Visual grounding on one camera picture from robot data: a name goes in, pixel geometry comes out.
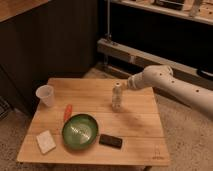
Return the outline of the yellowish gripper finger tip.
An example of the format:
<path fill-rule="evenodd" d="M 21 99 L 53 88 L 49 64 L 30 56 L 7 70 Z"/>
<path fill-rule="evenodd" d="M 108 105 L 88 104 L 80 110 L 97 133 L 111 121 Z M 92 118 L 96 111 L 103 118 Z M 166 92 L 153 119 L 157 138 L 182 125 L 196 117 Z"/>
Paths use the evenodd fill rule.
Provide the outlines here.
<path fill-rule="evenodd" d="M 123 82 L 122 83 L 122 89 L 127 89 L 127 88 L 128 88 L 127 83 Z"/>

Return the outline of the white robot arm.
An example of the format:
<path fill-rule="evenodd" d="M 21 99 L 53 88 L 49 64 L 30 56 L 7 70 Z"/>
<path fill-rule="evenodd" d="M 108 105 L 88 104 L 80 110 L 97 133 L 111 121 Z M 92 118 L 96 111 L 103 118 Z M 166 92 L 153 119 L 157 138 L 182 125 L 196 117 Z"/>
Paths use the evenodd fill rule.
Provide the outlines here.
<path fill-rule="evenodd" d="M 168 65 L 147 66 L 142 72 L 130 76 L 125 83 L 128 90 L 138 91 L 147 87 L 166 91 L 191 108 L 213 118 L 213 91 L 175 78 Z"/>

